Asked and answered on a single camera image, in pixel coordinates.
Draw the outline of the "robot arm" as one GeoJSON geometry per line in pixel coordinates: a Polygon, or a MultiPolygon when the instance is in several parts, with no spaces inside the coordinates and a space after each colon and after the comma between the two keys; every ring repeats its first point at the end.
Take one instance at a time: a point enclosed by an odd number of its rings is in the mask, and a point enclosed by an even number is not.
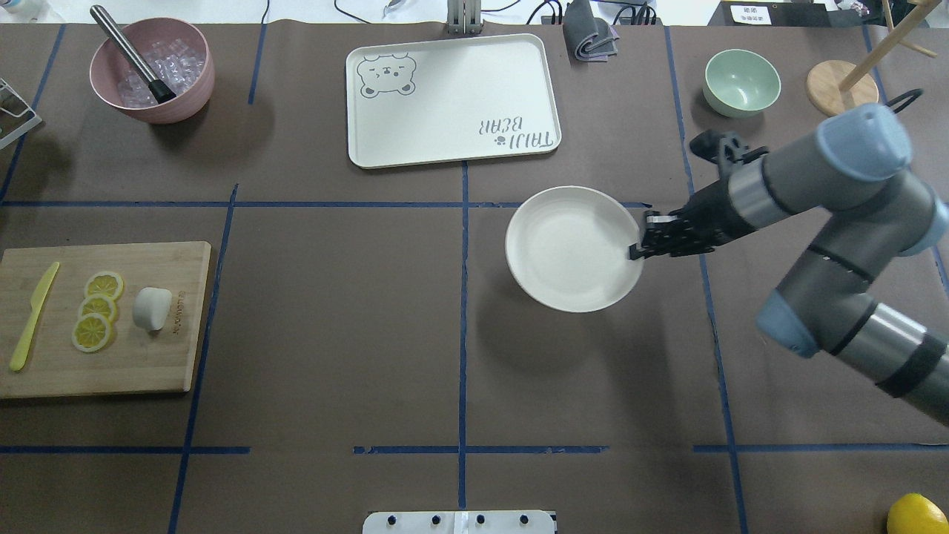
{"type": "Polygon", "coordinates": [[[718,179],[664,215],[644,214],[631,260],[706,254],[814,208],[830,216],[757,314],[793,354],[837,357],[892,398],[947,423],[947,338],[875,300],[895,257],[935,246],[947,207],[910,169],[909,136],[887,105],[824,119],[783,148],[751,148],[735,131],[703,131],[692,154],[718,179]]]}

